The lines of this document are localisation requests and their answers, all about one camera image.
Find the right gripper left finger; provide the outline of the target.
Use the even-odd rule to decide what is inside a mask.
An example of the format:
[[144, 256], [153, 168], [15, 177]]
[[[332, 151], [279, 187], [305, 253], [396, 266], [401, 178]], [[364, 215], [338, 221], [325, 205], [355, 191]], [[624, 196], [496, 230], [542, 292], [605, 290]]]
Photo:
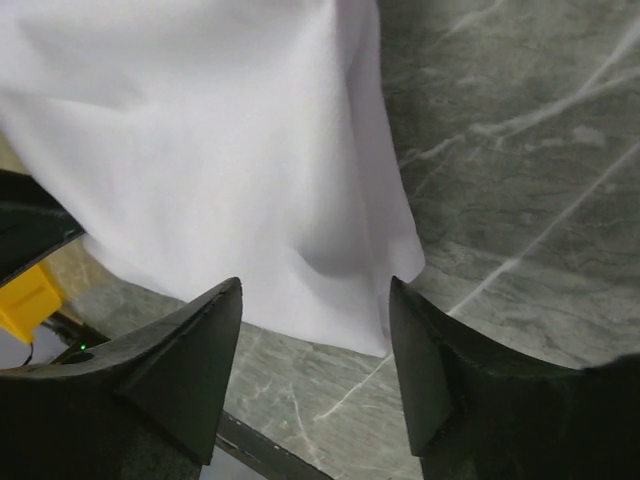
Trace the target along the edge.
[[5, 479], [196, 479], [211, 461], [242, 316], [228, 279], [56, 364], [1, 374]]

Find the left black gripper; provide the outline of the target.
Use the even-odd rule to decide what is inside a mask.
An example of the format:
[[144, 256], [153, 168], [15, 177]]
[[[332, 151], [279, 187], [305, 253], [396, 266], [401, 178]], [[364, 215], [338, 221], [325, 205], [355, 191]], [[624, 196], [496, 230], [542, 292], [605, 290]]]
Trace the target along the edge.
[[1, 284], [80, 237], [84, 229], [33, 177], [1, 172]]

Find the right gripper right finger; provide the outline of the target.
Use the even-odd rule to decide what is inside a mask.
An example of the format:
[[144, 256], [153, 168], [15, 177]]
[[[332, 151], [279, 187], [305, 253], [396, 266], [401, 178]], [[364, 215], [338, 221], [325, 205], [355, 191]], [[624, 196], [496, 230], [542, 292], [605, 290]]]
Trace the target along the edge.
[[390, 332], [412, 454], [427, 479], [635, 479], [639, 358], [572, 369], [500, 344], [399, 279]]

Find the white t shirt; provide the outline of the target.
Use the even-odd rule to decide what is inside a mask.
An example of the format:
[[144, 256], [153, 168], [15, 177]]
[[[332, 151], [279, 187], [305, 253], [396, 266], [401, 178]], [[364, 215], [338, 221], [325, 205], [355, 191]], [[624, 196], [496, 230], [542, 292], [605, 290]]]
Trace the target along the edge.
[[373, 1], [5, 1], [1, 128], [117, 277], [382, 357], [425, 261]]

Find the yellow plastic tray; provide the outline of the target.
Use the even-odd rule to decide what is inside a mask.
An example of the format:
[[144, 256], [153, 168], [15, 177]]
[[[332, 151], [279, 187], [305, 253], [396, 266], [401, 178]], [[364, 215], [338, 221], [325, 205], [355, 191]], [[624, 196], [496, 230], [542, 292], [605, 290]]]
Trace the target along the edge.
[[63, 305], [64, 296], [40, 262], [1, 287], [1, 328], [24, 344], [34, 330]]

